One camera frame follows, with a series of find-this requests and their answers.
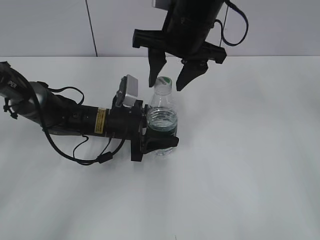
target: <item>black cable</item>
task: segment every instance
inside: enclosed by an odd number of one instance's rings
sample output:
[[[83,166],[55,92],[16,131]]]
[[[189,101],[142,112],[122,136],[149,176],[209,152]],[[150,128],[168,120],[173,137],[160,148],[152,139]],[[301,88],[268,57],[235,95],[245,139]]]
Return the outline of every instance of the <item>black cable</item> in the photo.
[[[227,6],[226,6],[226,11],[225,11],[225,16],[224,16],[224,21],[223,21],[223,32],[225,31],[225,27],[226,27],[228,11],[229,11],[229,6],[227,5]],[[220,38],[219,47],[221,47],[221,43],[222,43],[222,36],[221,36],[221,38]]]
[[[104,149],[102,150],[102,152],[99,154],[99,156],[101,156],[102,154],[104,154],[105,150],[109,147],[110,143],[111,143],[111,139],[112,137],[109,137],[109,141],[107,143],[107,145],[104,147]]]
[[[59,89],[53,89],[53,88],[49,88],[49,87],[48,87],[47,89],[48,89],[50,92],[52,92],[52,93],[61,93],[61,92],[64,91],[64,90],[73,89],[73,90],[78,91],[78,92],[81,93],[81,95],[82,95],[82,99],[81,99],[81,101],[78,103],[78,105],[83,104],[84,101],[85,101],[85,95],[84,95],[84,93],[83,93],[81,90],[79,90],[78,88],[74,87],[74,86],[66,86],[66,87],[59,88]]]
[[[119,150],[122,148],[122,146],[124,145],[125,141],[126,141],[126,136],[127,134],[125,134],[125,137],[121,139],[120,144],[118,145],[118,147],[111,153],[113,156],[119,152]]]
[[[80,143],[79,143],[77,146],[75,146],[75,148],[73,149],[73,151],[72,151],[72,156],[73,156],[74,159],[76,158],[76,157],[75,157],[75,151],[76,151],[76,149],[77,149],[78,147],[80,147],[82,144],[88,142],[88,140],[89,140],[89,137],[88,137],[87,135],[81,135],[81,136],[84,137],[85,140],[82,141],[82,142],[80,142]]]
[[[221,27],[221,38],[222,38],[223,42],[228,46],[234,47],[234,46],[237,46],[237,45],[241,44],[246,39],[247,34],[248,34],[248,30],[249,30],[249,21],[247,19],[247,16],[245,15],[245,13],[243,11],[241,11],[235,4],[230,2],[230,0],[224,0],[224,2],[228,7],[230,7],[232,10],[234,10],[235,12],[240,14],[241,17],[244,19],[245,24],[246,24],[245,33],[244,33],[242,39],[238,43],[231,43],[231,42],[227,41],[226,38],[225,38],[223,23],[219,19],[214,20],[214,23],[220,24],[220,27]]]

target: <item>plastic water bottle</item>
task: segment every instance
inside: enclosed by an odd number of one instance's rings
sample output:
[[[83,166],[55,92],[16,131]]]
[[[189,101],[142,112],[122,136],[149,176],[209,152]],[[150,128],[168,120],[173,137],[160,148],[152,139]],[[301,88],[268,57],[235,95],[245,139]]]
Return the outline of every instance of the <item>plastic water bottle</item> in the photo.
[[[154,94],[149,102],[146,120],[148,128],[161,135],[176,136],[178,117],[176,103],[172,97],[172,80],[158,77],[154,84]],[[155,151],[158,156],[168,155],[172,147]]]

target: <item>water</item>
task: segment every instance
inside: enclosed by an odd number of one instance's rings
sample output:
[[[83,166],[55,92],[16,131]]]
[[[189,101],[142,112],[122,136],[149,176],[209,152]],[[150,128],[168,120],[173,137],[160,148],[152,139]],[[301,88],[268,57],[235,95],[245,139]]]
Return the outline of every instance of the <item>water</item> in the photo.
[[[177,134],[178,117],[172,109],[168,107],[153,107],[149,109],[146,120],[148,127],[159,131],[162,134],[167,133],[168,136]],[[159,149],[155,151],[158,156],[168,155],[173,147],[167,149]]]

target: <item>black cylindrical joint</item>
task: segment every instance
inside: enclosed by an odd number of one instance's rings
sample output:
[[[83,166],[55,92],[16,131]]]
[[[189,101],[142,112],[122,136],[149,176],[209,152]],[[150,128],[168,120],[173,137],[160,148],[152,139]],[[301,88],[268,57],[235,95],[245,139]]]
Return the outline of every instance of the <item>black cylindrical joint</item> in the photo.
[[[83,135],[107,137],[109,109],[77,105],[70,107],[66,129]]]
[[[66,129],[83,135],[131,139],[130,119],[127,107],[109,110],[85,105],[73,105],[67,119]]]
[[[38,82],[31,81],[30,84],[38,98],[46,126],[51,127],[61,124],[68,112],[63,98],[54,95]],[[11,104],[13,105],[12,109],[17,114],[41,125],[38,110],[31,98],[21,103],[18,99],[14,98],[11,99]]]
[[[166,41],[179,54],[196,53],[206,40],[224,0],[176,0]]]

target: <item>yellow warning label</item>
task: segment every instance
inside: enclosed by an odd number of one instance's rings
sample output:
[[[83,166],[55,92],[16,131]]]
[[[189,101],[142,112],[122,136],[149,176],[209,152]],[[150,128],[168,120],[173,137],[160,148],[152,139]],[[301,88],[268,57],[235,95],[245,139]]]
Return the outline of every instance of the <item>yellow warning label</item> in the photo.
[[[98,108],[98,112],[96,113],[95,119],[95,134],[103,134],[104,133],[104,126],[105,126],[105,119],[106,119],[106,111],[105,108]]]

